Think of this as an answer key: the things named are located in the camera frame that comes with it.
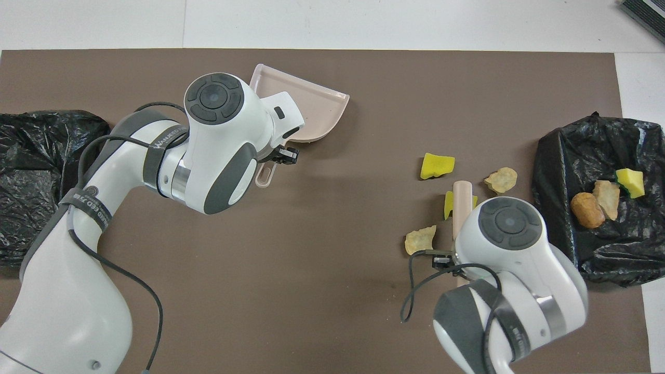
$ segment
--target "yellow sponge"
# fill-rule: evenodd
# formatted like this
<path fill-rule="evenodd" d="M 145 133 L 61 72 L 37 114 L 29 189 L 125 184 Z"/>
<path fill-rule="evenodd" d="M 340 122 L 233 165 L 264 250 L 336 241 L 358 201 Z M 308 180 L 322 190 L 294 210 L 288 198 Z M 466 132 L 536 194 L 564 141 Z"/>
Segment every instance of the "yellow sponge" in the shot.
<path fill-rule="evenodd" d="M 454 195 L 452 191 L 446 192 L 446 199 L 444 200 L 444 221 L 450 217 L 450 212 L 455 208 L 453 206 Z M 478 196 L 473 195 L 473 207 L 478 205 Z"/>
<path fill-rule="evenodd" d="M 420 168 L 420 178 L 427 179 L 431 177 L 442 176 L 450 173 L 455 167 L 455 158 L 449 156 L 437 156 L 431 153 L 425 153 L 425 159 Z"/>
<path fill-rule="evenodd" d="M 644 196 L 644 176 L 642 172 L 628 168 L 617 170 L 616 181 L 621 183 L 630 192 L 630 198 L 634 199 Z"/>

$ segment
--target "gray button pad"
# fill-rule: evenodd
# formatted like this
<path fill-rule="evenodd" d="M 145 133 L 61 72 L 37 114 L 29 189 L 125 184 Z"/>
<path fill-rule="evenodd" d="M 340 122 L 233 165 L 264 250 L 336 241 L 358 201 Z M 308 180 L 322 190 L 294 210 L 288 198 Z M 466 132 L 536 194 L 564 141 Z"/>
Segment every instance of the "gray button pad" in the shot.
<path fill-rule="evenodd" d="M 487 240 L 505 250 L 528 248 L 543 233 L 543 225 L 534 207 L 506 197 L 483 204 L 478 224 Z"/>
<path fill-rule="evenodd" d="M 240 82 L 223 73 L 197 79 L 190 85 L 185 98 L 187 112 L 204 124 L 222 124 L 231 120 L 245 101 Z"/>

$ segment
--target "white floor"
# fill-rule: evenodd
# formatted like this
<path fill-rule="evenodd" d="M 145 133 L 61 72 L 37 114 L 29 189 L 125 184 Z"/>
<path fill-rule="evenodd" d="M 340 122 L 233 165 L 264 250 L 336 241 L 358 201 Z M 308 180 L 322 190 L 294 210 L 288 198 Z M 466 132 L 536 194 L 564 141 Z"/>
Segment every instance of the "white floor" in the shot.
<path fill-rule="evenodd" d="M 0 52 L 181 47 L 616 53 L 624 116 L 665 124 L 665 45 L 615 0 L 0 0 Z M 642 292 L 665 372 L 665 279 Z"/>

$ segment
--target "black cable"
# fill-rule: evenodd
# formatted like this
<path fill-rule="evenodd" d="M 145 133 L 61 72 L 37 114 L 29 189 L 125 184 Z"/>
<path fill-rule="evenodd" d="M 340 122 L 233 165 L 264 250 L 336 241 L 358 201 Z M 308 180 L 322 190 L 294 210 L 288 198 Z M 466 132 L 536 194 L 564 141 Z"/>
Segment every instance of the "black cable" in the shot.
<path fill-rule="evenodd" d="M 97 139 L 93 140 L 88 144 L 88 146 L 85 147 L 83 152 L 81 153 L 81 157 L 78 159 L 78 182 L 76 183 L 77 188 L 83 189 L 83 186 L 88 182 L 84 178 L 84 171 L 83 168 L 85 165 L 88 163 L 88 155 L 90 154 L 90 151 L 94 149 L 99 143 L 104 142 L 106 140 L 124 140 L 126 142 L 138 144 L 140 146 L 144 147 L 149 147 L 150 144 L 146 142 L 142 142 L 141 140 L 130 138 L 129 136 L 120 136 L 120 135 L 103 135 L 98 137 Z"/>
<path fill-rule="evenodd" d="M 489 329 L 492 327 L 492 322 L 494 322 L 496 304 L 491 306 L 489 309 L 489 315 L 487 316 L 487 323 L 485 324 L 485 330 L 483 331 L 483 341 L 481 344 L 481 350 L 483 351 L 483 366 L 485 367 L 486 374 L 496 374 L 494 365 L 492 365 L 491 357 L 489 356 Z"/>
<path fill-rule="evenodd" d="M 181 111 L 181 112 L 187 114 L 187 112 L 185 111 L 185 108 L 183 108 L 182 106 L 180 106 L 180 105 L 178 105 L 178 104 L 174 104 L 174 103 L 172 103 L 172 102 L 168 102 L 168 101 L 154 101 L 154 102 L 149 102 L 148 104 L 145 104 L 145 105 L 141 105 L 141 106 L 139 106 L 134 112 L 138 112 L 139 110 L 142 110 L 142 109 L 148 108 L 149 106 L 158 106 L 158 105 L 159 105 L 159 106 L 170 106 L 170 107 L 172 107 L 172 108 L 176 108 L 176 109 L 178 109 L 179 111 Z"/>
<path fill-rule="evenodd" d="M 414 306 L 414 295 L 416 291 L 418 291 L 419 288 L 421 288 L 425 283 L 431 281 L 432 279 L 442 275 L 442 274 L 447 274 L 447 273 L 452 273 L 452 272 L 457 272 L 459 270 L 462 270 L 464 268 L 479 268 L 487 271 L 492 278 L 494 278 L 494 282 L 496 282 L 496 287 L 499 290 L 499 292 L 502 291 L 501 288 L 501 280 L 499 279 L 499 274 L 492 270 L 490 267 L 483 265 L 483 264 L 475 264 L 475 263 L 470 263 L 470 264 L 460 264 L 460 265 L 455 265 L 451 266 L 450 268 L 446 268 L 443 270 L 440 270 L 427 278 L 423 279 L 414 287 L 414 278 L 413 278 L 413 259 L 418 257 L 418 256 L 423 256 L 423 255 L 429 255 L 432 254 L 431 251 L 416 251 L 414 252 L 410 257 L 409 257 L 409 280 L 411 281 L 411 292 L 406 296 L 404 299 L 404 303 L 402 304 L 402 309 L 400 310 L 400 318 L 402 319 L 402 322 L 407 322 L 409 318 L 411 318 L 411 312 L 413 310 Z M 406 303 L 411 301 L 410 307 L 409 307 L 409 313 L 404 317 L 404 308 L 406 307 Z M 481 342 L 481 349 L 483 351 L 483 366 L 485 367 L 485 372 L 487 374 L 495 374 L 496 371 L 494 370 L 494 366 L 491 364 L 491 357 L 489 356 L 489 330 L 491 329 L 492 322 L 494 321 L 495 318 L 495 308 L 496 308 L 496 301 L 495 305 L 488 305 L 489 306 L 489 315 L 487 317 L 487 323 L 485 324 L 485 330 L 483 331 L 483 340 Z"/>
<path fill-rule="evenodd" d="M 185 139 L 187 139 L 187 137 L 188 137 L 188 134 L 184 134 L 183 136 L 181 136 L 181 138 L 182 138 L 181 140 L 179 139 L 179 140 L 175 141 L 172 144 L 172 146 L 169 147 L 169 148 L 172 148 L 173 146 L 180 145 L 182 142 L 184 142 Z M 135 139 L 135 138 L 131 138 L 129 136 L 120 136 L 120 135 L 110 134 L 110 135 L 100 136 L 99 138 L 94 139 L 92 142 L 90 142 L 90 144 L 88 144 L 88 146 L 86 146 L 86 148 L 81 153 L 81 157 L 79 158 L 79 161 L 78 161 L 78 182 L 76 183 L 77 188 L 83 188 L 85 186 L 85 184 L 87 183 L 87 181 L 85 180 L 85 177 L 84 177 L 83 168 L 87 164 L 87 159 L 90 155 L 91 150 L 94 149 L 94 147 L 98 146 L 99 143 L 107 141 L 107 140 L 123 140 L 123 141 L 126 141 L 126 142 L 131 142 L 131 143 L 134 143 L 134 144 L 138 144 L 140 146 L 144 146 L 146 148 L 150 146 L 150 144 L 148 144 L 146 142 L 143 142 L 143 141 Z M 74 243 L 76 243 L 77 246 L 80 249 L 82 249 L 86 254 L 93 257 L 94 259 L 96 259 L 100 263 L 110 267 L 111 269 L 115 270 L 116 272 L 118 272 L 118 273 L 130 278 L 131 280 L 135 281 L 136 283 L 141 285 L 143 288 L 145 288 L 146 291 L 148 291 L 148 293 L 155 300 L 155 303 L 157 304 L 157 310 L 158 310 L 158 313 L 159 313 L 159 323 L 158 323 L 158 327 L 157 327 L 157 336 L 155 338 L 155 345 L 152 349 L 152 353 L 150 354 L 150 358 L 149 358 L 148 364 L 146 366 L 146 371 L 149 371 L 150 367 L 152 366 L 152 362 L 155 358 L 155 355 L 157 354 L 157 349 L 159 348 L 160 340 L 162 338 L 162 326 L 164 324 L 164 310 L 162 309 L 162 302 L 160 301 L 160 298 L 157 296 L 155 291 L 153 291 L 152 288 L 150 286 L 148 286 L 148 284 L 146 282 L 144 282 L 143 280 L 141 280 L 139 277 L 137 277 L 134 274 L 128 272 L 127 270 L 121 268 L 120 266 L 112 263 L 111 261 L 107 260 L 106 258 L 101 256 L 100 254 L 96 253 L 95 251 L 90 249 L 88 246 L 86 246 L 85 243 L 83 243 L 83 241 L 81 241 L 81 239 L 78 238 L 78 236 L 76 235 L 76 232 L 74 231 L 73 227 L 70 227 L 68 232 L 69 232 L 69 236 L 72 238 Z"/>
<path fill-rule="evenodd" d="M 413 261 L 414 258 L 418 256 L 424 256 L 426 255 L 427 251 L 415 251 L 411 256 L 409 256 L 409 281 L 411 282 L 411 289 L 414 289 L 414 269 L 413 269 Z M 411 294 L 411 303 L 409 304 L 409 312 L 406 315 L 406 318 L 402 318 L 402 322 L 406 322 L 411 318 L 411 312 L 414 310 L 414 297 L 415 293 Z M 400 317 L 402 317 L 402 314 L 404 313 L 404 306 L 402 306 L 402 313 L 400 314 Z"/>
<path fill-rule="evenodd" d="M 155 303 L 157 304 L 157 310 L 159 311 L 159 325 L 157 327 L 157 338 L 155 338 L 155 346 L 152 348 L 152 354 L 150 354 L 150 359 L 148 360 L 148 364 L 146 365 L 146 370 L 150 370 L 152 362 L 155 359 L 155 355 L 157 354 L 157 348 L 159 348 L 160 346 L 160 340 L 162 338 L 162 326 L 164 324 L 164 310 L 162 309 L 162 302 L 160 301 L 160 298 L 157 296 L 155 291 L 153 291 L 152 288 L 150 288 L 150 286 L 146 282 L 142 281 L 139 277 L 121 268 L 120 266 L 117 266 L 116 264 L 102 257 L 100 254 L 98 254 L 97 252 L 93 251 L 88 246 L 86 246 L 85 243 L 78 238 L 74 229 L 71 228 L 68 230 L 68 232 L 69 236 L 72 238 L 72 240 L 74 240 L 74 243 L 76 243 L 78 247 L 82 249 L 85 253 L 87 253 L 90 257 L 96 259 L 97 261 L 110 267 L 116 272 L 140 284 L 155 299 Z"/>
<path fill-rule="evenodd" d="M 425 278 L 417 286 L 414 287 L 413 267 L 412 267 L 413 259 L 418 257 L 418 256 L 428 254 L 426 252 L 427 251 L 416 251 L 409 257 L 409 280 L 411 281 L 411 292 L 409 292 L 409 294 L 406 296 L 406 299 L 404 299 L 404 303 L 402 304 L 402 309 L 400 310 L 400 318 L 401 318 L 402 322 L 407 322 L 411 318 L 411 312 L 413 311 L 413 306 L 414 306 L 414 295 L 415 295 L 416 291 L 419 288 L 421 288 L 425 283 L 431 281 L 432 279 L 434 279 L 434 278 L 436 278 L 436 277 L 438 277 L 442 274 L 456 272 L 456 271 L 462 270 L 464 268 L 480 268 L 480 269 L 483 269 L 483 270 L 487 271 L 494 278 L 494 281 L 497 284 L 497 289 L 499 290 L 499 292 L 501 292 L 501 280 L 499 279 L 498 274 L 494 270 L 492 270 L 491 268 L 489 268 L 488 266 L 485 266 L 483 264 L 460 264 L 460 265 L 451 266 L 450 268 L 440 270 L 440 271 L 430 275 L 429 277 Z M 411 304 L 410 304 L 410 307 L 409 307 L 409 312 L 408 312 L 407 316 L 404 317 L 404 308 L 406 307 L 406 303 L 408 303 L 409 301 L 411 301 Z"/>

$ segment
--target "circular control button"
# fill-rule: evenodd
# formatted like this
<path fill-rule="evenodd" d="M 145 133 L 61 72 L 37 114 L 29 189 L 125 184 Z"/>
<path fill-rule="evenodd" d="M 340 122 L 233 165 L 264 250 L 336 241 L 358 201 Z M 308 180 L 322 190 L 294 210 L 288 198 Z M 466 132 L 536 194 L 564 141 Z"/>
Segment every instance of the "circular control button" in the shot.
<path fill-rule="evenodd" d="M 500 211 L 495 218 L 499 230 L 506 234 L 517 234 L 527 226 L 524 213 L 515 208 L 506 208 Z"/>
<path fill-rule="evenodd" d="M 208 109 L 217 109 L 224 105 L 228 94 L 224 87 L 219 85 L 209 85 L 201 90 L 201 104 Z"/>

